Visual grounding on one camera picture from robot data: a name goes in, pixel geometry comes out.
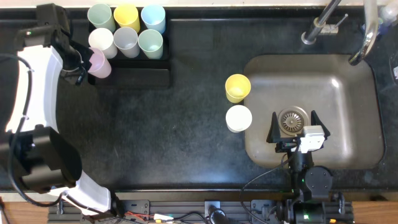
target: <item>faucet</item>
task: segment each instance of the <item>faucet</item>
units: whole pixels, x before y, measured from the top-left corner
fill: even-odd
[[[321,15],[313,20],[311,28],[308,32],[304,32],[301,36],[304,44],[313,44],[317,40],[317,36],[320,34],[336,34],[337,28],[343,22],[343,20],[347,17],[347,15],[340,20],[336,25],[328,26],[326,25],[326,21],[329,19],[331,13],[337,8],[341,0],[331,0],[326,8],[323,10]],[[367,56],[370,52],[374,41],[376,40],[377,30],[379,29],[379,18],[377,14],[377,2],[376,0],[364,0],[364,11],[365,11],[365,20],[366,20],[366,29],[364,40],[361,48],[353,54],[349,59],[348,63],[350,65],[357,65],[359,62]]]

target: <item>yellow cup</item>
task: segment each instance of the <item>yellow cup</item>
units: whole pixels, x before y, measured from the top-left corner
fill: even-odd
[[[140,26],[138,10],[133,4],[123,4],[118,6],[113,12],[113,17],[120,27],[130,27],[137,33],[139,32]]]
[[[231,103],[239,103],[249,93],[251,89],[250,81],[241,74],[231,75],[225,82],[226,97]]]

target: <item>wooden table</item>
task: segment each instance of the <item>wooden table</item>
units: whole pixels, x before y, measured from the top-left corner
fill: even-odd
[[[6,213],[11,224],[45,224],[47,208],[27,202],[6,202]],[[389,224],[398,222],[398,202],[353,202],[356,224]]]

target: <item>sink drain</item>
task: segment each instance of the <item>sink drain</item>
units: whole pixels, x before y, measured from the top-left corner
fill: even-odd
[[[307,113],[298,106],[291,106],[282,110],[279,113],[278,120],[280,129],[292,136],[298,134],[304,126],[309,124]]]

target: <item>sink basin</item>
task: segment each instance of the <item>sink basin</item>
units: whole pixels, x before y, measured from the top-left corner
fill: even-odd
[[[309,125],[312,110],[331,132],[314,163],[331,169],[368,169],[384,154],[384,140],[371,68],[348,63],[349,55],[263,55],[252,59],[244,74],[251,92],[244,105],[253,122],[245,132],[249,157],[274,167],[282,154],[266,142],[272,113],[279,116],[282,137]]]

